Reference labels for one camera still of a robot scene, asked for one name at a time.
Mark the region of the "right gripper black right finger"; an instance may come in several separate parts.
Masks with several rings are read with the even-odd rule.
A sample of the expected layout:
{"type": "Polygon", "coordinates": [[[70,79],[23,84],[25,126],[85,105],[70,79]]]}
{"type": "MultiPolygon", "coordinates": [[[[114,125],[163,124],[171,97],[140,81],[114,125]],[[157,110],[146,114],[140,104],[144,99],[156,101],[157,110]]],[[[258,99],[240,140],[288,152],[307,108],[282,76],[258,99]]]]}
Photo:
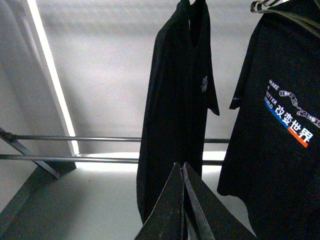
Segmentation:
{"type": "Polygon", "coordinates": [[[255,240],[186,162],[183,177],[201,240],[255,240]]]}

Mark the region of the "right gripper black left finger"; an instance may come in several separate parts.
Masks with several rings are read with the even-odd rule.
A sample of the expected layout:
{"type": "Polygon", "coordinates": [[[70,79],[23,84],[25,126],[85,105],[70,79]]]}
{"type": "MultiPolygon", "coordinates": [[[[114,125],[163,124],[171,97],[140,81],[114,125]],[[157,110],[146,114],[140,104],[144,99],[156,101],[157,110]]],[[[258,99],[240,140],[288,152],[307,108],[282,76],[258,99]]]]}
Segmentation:
{"type": "Polygon", "coordinates": [[[183,239],[184,189],[181,166],[176,162],[150,216],[136,235],[136,240],[183,239]]]}

